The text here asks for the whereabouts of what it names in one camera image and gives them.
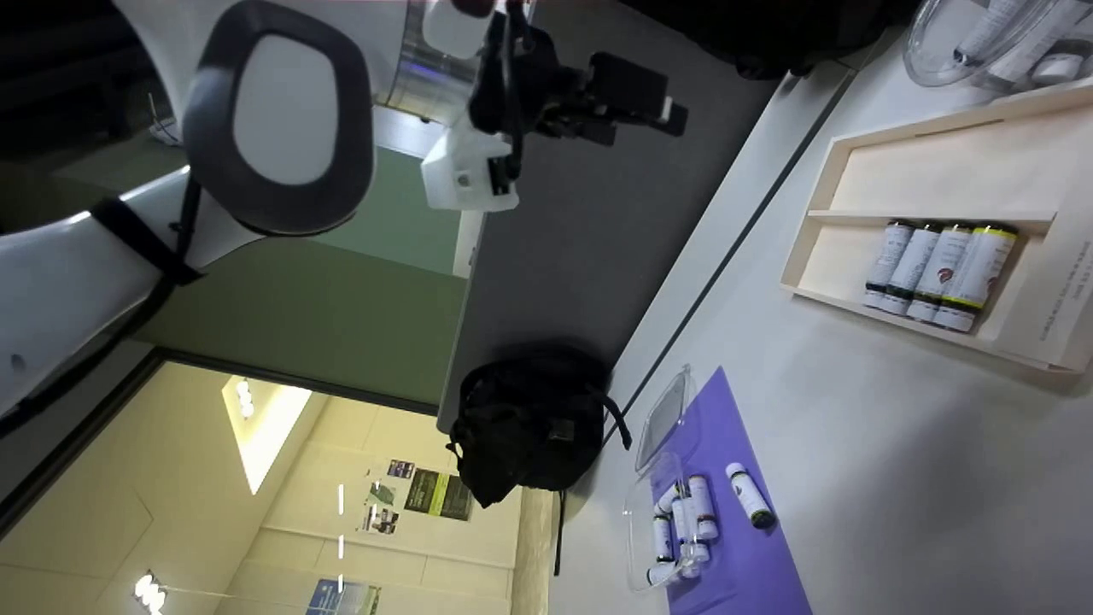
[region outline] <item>table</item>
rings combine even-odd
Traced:
[[[800,82],[760,116],[807,132],[840,79]],[[680,369],[724,366],[812,613],[1088,613],[1093,401],[940,343],[867,325],[778,286],[827,143],[988,104],[916,88],[891,45],[834,105],[719,279],[654,366],[691,299],[749,225],[791,138],[751,138],[615,366],[615,401],[641,432]],[[636,477],[610,441],[566,509],[552,613],[664,613],[626,589],[619,509]]]

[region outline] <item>wooden shelf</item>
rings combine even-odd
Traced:
[[[861,230],[884,230],[891,215],[875,215],[875,213],[809,213],[809,222],[818,225],[861,225]],[[1044,237],[1052,230],[1052,215],[1008,215],[1008,225],[1013,225],[1021,237]]]
[[[827,155],[783,282],[807,299],[1036,369],[1093,355],[1093,82],[861,132]],[[1021,246],[972,335],[863,307],[891,220],[1008,222]]]

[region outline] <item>purple cloth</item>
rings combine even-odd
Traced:
[[[718,369],[697,394],[662,452],[669,452],[664,458],[676,458],[680,465],[664,461],[651,469],[651,499],[680,477],[680,469],[685,477],[702,476],[719,530],[718,544],[709,544],[709,563],[702,567],[702,576],[669,589],[671,615],[807,615],[809,601],[800,583],[786,534],[778,527],[767,534],[755,530],[727,487],[724,465],[742,461],[751,483],[770,503],[724,369]]]

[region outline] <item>black backpack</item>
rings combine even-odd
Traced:
[[[749,79],[809,73],[822,57],[867,47],[918,0],[626,0],[684,32]]]
[[[462,410],[452,427],[462,483],[480,504],[500,503],[513,485],[570,487],[605,448],[605,412],[621,443],[627,427],[605,394],[605,360],[539,344],[488,363],[462,381]]]

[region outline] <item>white wall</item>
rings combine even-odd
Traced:
[[[473,504],[467,522],[403,512],[397,535],[360,534],[366,487],[384,476],[389,458],[454,476],[431,417],[331,401],[222,615],[302,613],[313,582],[339,574],[377,583],[381,615],[504,615],[521,492],[490,509]],[[333,504],[339,483],[349,487],[346,515]],[[403,504],[411,483],[381,483]]]
[[[322,412],[313,395],[252,496],[225,377],[162,366],[0,544],[0,613],[136,615],[153,567],[171,615],[216,613]]]

